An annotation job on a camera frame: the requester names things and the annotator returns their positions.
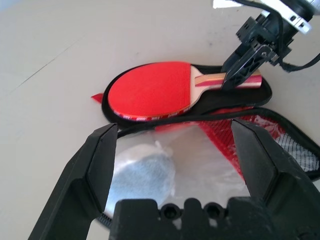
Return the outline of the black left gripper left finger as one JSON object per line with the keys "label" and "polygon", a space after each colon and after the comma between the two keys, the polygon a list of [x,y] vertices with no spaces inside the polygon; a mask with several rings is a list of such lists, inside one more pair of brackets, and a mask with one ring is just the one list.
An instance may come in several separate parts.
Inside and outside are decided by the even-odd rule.
{"label": "black left gripper left finger", "polygon": [[112,182],[118,127],[91,133],[64,167],[30,236],[31,240],[85,240],[105,210]]}

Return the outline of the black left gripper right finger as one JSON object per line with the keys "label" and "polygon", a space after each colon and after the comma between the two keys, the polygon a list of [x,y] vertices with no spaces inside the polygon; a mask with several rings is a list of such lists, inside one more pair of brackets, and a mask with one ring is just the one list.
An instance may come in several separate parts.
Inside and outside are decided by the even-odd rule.
{"label": "black left gripper right finger", "polygon": [[320,192],[267,130],[233,119],[231,130],[242,176],[263,200],[282,240],[320,238]]}

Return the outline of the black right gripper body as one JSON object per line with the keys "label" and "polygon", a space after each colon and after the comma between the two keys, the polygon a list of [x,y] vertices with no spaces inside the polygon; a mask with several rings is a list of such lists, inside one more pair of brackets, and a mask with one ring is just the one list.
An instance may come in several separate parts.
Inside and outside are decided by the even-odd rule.
{"label": "black right gripper body", "polygon": [[294,28],[274,14],[249,17],[237,31],[240,46],[234,51],[235,67],[260,67],[269,62],[273,66],[288,67],[284,62],[291,49]]}

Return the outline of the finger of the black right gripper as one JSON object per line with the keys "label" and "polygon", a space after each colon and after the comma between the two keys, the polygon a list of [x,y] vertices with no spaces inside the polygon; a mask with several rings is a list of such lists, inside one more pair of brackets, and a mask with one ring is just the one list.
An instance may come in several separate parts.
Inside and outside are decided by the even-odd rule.
{"label": "finger of the black right gripper", "polygon": [[231,90],[244,83],[263,63],[269,61],[272,53],[266,44],[257,44],[256,47],[241,44],[239,47],[246,47],[246,63],[236,74],[225,72],[222,90]]}
{"label": "finger of the black right gripper", "polygon": [[246,47],[237,47],[236,50],[223,63],[221,71],[223,73],[236,74],[246,63]]}

